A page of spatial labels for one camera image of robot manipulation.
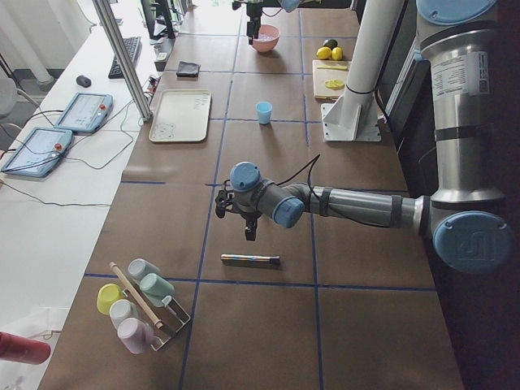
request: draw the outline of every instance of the computer mouse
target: computer mouse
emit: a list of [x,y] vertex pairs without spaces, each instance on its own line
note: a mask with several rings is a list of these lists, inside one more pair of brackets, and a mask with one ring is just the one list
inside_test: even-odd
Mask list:
[[92,84],[92,81],[90,81],[87,76],[79,75],[76,77],[76,83],[84,88],[88,88]]

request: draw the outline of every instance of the blue tablet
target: blue tablet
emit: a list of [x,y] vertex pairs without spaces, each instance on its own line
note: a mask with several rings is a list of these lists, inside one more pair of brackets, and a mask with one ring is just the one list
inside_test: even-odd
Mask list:
[[112,111],[114,99],[104,93],[77,93],[61,114],[55,128],[91,133],[98,130]]
[[71,130],[34,128],[7,160],[1,172],[32,177],[47,176],[62,160],[73,137]]

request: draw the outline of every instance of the red can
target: red can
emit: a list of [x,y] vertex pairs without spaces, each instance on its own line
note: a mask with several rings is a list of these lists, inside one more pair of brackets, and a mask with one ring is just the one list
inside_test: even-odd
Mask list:
[[28,364],[43,363],[50,355],[50,345],[0,331],[0,359]]

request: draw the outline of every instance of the white table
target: white table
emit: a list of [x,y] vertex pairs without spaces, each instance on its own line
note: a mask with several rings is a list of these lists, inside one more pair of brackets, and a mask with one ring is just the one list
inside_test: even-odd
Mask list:
[[[150,74],[157,75],[155,53],[135,5],[120,3],[113,9],[116,17],[123,18],[120,28],[123,37],[141,36],[136,71],[145,85]],[[113,57],[104,29],[95,27],[48,92],[41,109],[63,110],[76,92],[109,93],[115,102],[110,117],[116,114],[132,97],[123,79],[107,77]],[[90,78],[91,87],[84,89],[77,85],[78,75]],[[110,205],[141,127],[141,116],[134,104],[128,108],[124,120],[125,113],[122,111],[67,155],[99,167],[131,140],[121,132],[122,128],[134,142],[104,169],[94,170],[82,162],[64,160],[42,180],[5,174],[0,174],[0,178],[46,202]],[[58,116],[49,118],[55,121]],[[24,127],[18,139],[23,140],[36,126],[50,124],[39,115]],[[19,145],[15,141],[11,148]],[[1,166],[8,157],[6,154],[0,161]],[[108,210],[109,206],[46,206],[5,185],[0,188],[0,330],[34,336],[45,330],[61,329]],[[30,367],[34,366],[0,362],[0,388],[6,388],[21,375],[22,388],[37,387],[46,364],[29,372]]]

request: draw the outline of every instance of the wooden cutting board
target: wooden cutting board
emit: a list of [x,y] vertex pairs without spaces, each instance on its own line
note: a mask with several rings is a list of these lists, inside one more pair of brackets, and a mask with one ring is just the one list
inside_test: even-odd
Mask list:
[[342,93],[343,89],[330,89],[325,86],[327,80],[341,80],[347,83],[347,75],[349,71],[337,69],[320,69],[319,67],[348,67],[350,68],[350,61],[331,61],[314,59],[312,61],[312,82],[314,85],[314,97],[316,99],[337,99]]

